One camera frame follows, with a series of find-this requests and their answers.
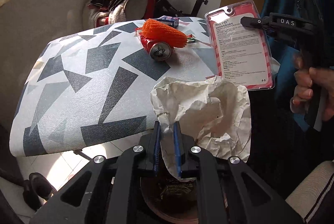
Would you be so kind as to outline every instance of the plastic package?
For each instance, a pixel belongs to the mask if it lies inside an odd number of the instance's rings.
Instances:
[[[252,0],[232,4],[205,15],[218,75],[248,90],[275,86],[271,53],[263,30],[243,27],[244,16],[260,18]]]

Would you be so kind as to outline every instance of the crumpled paper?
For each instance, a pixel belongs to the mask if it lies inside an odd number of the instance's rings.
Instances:
[[[251,106],[245,86],[220,76],[184,82],[165,77],[151,91],[161,127],[161,151],[168,171],[180,181],[175,165],[173,123],[215,157],[247,161],[251,147]]]

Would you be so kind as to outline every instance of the table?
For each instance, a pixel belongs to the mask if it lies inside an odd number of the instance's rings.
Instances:
[[[47,44],[15,112],[14,156],[76,150],[153,129],[150,91],[164,76],[203,81],[218,73],[205,20],[180,18],[178,30],[201,42],[162,62],[151,59],[135,36],[144,22],[106,25]]]

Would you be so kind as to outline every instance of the orange mesh sponge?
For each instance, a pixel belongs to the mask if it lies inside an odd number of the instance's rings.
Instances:
[[[153,19],[148,19],[144,23],[142,35],[146,38],[164,41],[171,47],[183,48],[187,44],[187,36],[184,33]]]

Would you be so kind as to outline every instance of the metal bolt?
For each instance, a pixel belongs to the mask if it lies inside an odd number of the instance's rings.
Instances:
[[[133,151],[134,151],[134,152],[142,152],[143,149],[144,149],[144,147],[143,147],[143,146],[140,146],[140,145],[137,145],[137,146],[134,146],[134,147],[133,147]]]
[[[197,154],[201,151],[200,147],[194,146],[190,149],[193,153]]]
[[[98,156],[96,156],[96,157],[94,157],[94,162],[95,163],[102,163],[104,161],[104,157],[103,156],[101,156],[101,155],[98,155]]]
[[[237,157],[237,156],[232,156],[232,157],[230,158],[230,162],[231,162],[232,164],[239,164],[239,163],[240,163],[240,158]]]

